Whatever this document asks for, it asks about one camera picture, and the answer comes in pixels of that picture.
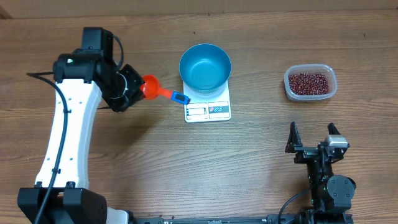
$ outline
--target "blue bowl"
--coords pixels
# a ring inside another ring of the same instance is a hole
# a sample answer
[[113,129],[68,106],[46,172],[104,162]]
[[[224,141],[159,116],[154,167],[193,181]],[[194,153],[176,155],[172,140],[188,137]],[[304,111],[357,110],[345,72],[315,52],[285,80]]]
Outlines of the blue bowl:
[[199,92],[212,92],[231,75],[231,60],[226,52],[213,44],[198,44],[189,48],[180,60],[182,80]]

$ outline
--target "white scale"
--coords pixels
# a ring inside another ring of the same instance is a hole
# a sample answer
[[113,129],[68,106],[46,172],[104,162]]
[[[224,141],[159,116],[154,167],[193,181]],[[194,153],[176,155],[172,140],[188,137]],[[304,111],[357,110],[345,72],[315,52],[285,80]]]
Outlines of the white scale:
[[231,101],[228,82],[213,93],[198,93],[183,82],[184,95],[191,99],[184,105],[184,117],[188,123],[229,121],[231,119]]

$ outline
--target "wooden table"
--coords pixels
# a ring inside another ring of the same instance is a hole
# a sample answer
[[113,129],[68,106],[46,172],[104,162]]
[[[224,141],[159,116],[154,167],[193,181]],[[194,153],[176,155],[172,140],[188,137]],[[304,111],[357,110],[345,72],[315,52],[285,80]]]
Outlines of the wooden table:
[[[219,45],[233,63],[231,121],[187,124],[180,105],[160,98],[97,112],[90,189],[110,206],[137,217],[277,213],[308,187],[305,165],[284,152],[290,122],[306,146],[334,122],[351,144],[333,168],[358,185],[355,222],[398,222],[398,11],[335,11],[1,20],[1,223],[28,223],[17,193],[33,186],[52,125],[54,90],[24,74],[78,48],[84,26],[117,34],[125,62],[174,90],[182,91],[179,59],[195,44]],[[334,68],[331,100],[286,98],[284,72],[303,63]],[[309,204],[304,197],[286,212]]]

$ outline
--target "red beans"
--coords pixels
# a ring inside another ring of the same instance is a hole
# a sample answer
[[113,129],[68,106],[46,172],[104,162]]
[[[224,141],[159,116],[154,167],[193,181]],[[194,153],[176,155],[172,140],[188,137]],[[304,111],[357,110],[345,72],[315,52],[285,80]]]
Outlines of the red beans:
[[323,95],[329,93],[328,79],[321,73],[298,73],[289,76],[289,85],[297,95]]

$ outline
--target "black cable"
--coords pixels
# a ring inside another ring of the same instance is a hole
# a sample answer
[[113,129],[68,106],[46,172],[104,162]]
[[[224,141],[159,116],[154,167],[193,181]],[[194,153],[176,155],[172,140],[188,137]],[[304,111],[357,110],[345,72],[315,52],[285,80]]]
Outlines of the black cable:
[[33,77],[33,76],[36,76],[36,75],[52,75],[52,74],[54,74],[54,73],[53,72],[26,73],[26,75],[28,75],[30,77]]
[[47,188],[47,192],[45,193],[45,196],[44,196],[43,202],[40,206],[39,212],[36,215],[35,224],[38,224],[40,222],[40,219],[43,216],[43,212],[44,212],[45,206],[47,204],[47,201],[49,200],[50,192],[54,186],[55,178],[58,174],[58,168],[60,166],[62,149],[63,149],[63,145],[65,144],[65,136],[67,135],[67,126],[68,126],[68,113],[69,113],[68,105],[67,105],[67,100],[65,99],[65,96],[63,95],[61,89],[59,89],[59,87],[56,84],[54,84],[53,82],[51,82],[50,80],[39,76],[39,75],[50,75],[50,74],[52,74],[52,73],[50,73],[50,72],[26,73],[26,75],[33,77],[33,78],[37,78],[42,81],[45,81],[46,83],[48,83],[49,85],[54,87],[55,90],[57,91],[57,93],[60,95],[62,104],[63,104],[63,128],[62,128],[60,147],[58,148],[58,154],[57,154],[57,158],[55,160],[54,169],[52,170],[52,176],[51,176],[51,180],[49,183],[49,187]]
[[293,197],[291,197],[285,204],[284,206],[282,206],[282,208],[279,211],[278,214],[278,224],[281,224],[280,222],[280,217],[282,216],[282,212],[285,210],[286,206],[290,203],[293,202],[296,198],[298,198],[299,196],[305,195],[310,189],[305,189],[303,191],[301,191],[300,193],[298,193],[297,195],[294,195]]
[[120,40],[119,40],[119,37],[117,37],[116,35],[113,34],[113,38],[114,38],[114,39],[116,40],[116,42],[119,44],[119,46],[120,46],[120,51],[121,51],[120,61],[119,61],[118,66],[116,67],[116,71],[118,72],[118,71],[120,71],[120,68],[122,68],[123,61],[124,61],[123,46],[122,46],[122,43],[121,43]]

